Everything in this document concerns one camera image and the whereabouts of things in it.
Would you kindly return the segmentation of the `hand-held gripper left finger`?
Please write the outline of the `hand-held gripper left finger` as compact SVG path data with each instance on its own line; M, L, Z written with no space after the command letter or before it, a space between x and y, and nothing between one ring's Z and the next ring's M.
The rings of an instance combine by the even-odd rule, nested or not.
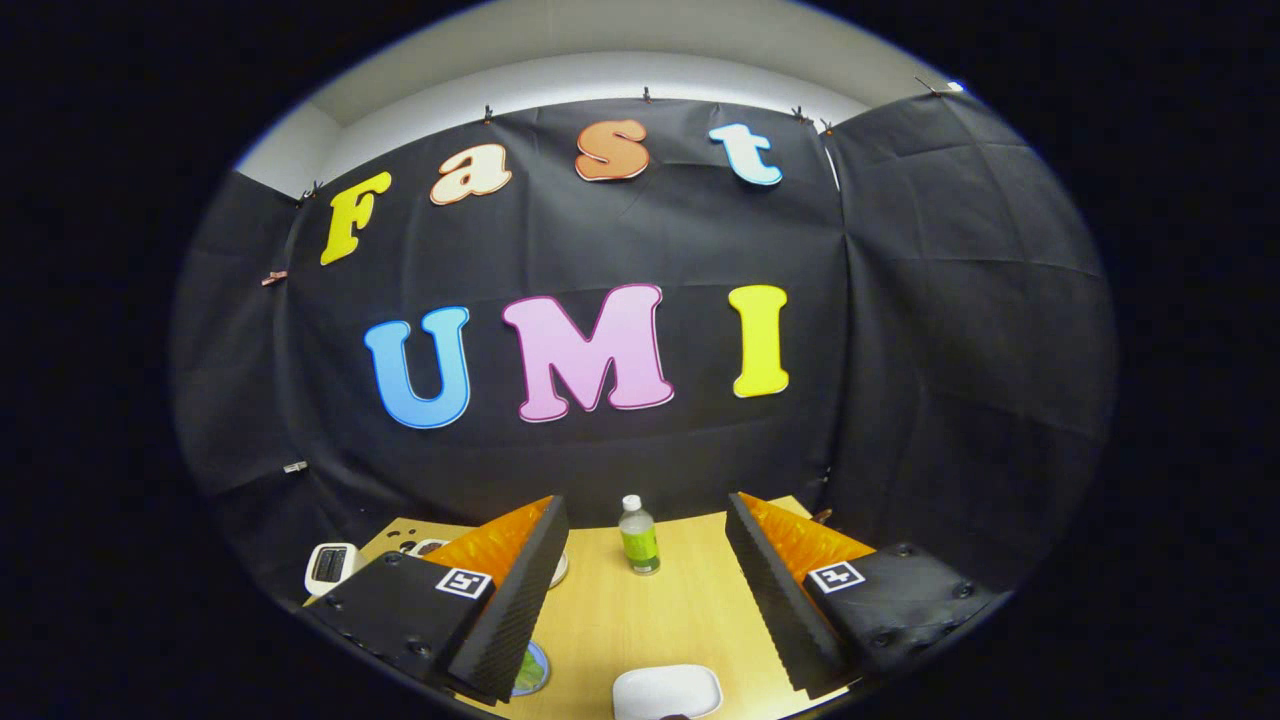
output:
M300 616L398 682L507 702L568 533L547 496L426 556L380 553Z

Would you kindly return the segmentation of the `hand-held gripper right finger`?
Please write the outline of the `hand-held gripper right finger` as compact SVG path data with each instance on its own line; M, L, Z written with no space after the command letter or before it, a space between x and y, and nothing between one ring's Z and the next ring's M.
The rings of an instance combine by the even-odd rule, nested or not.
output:
M728 496L724 533L795 691L819 698L923 667L1000 605L924 547L874 550L755 496Z

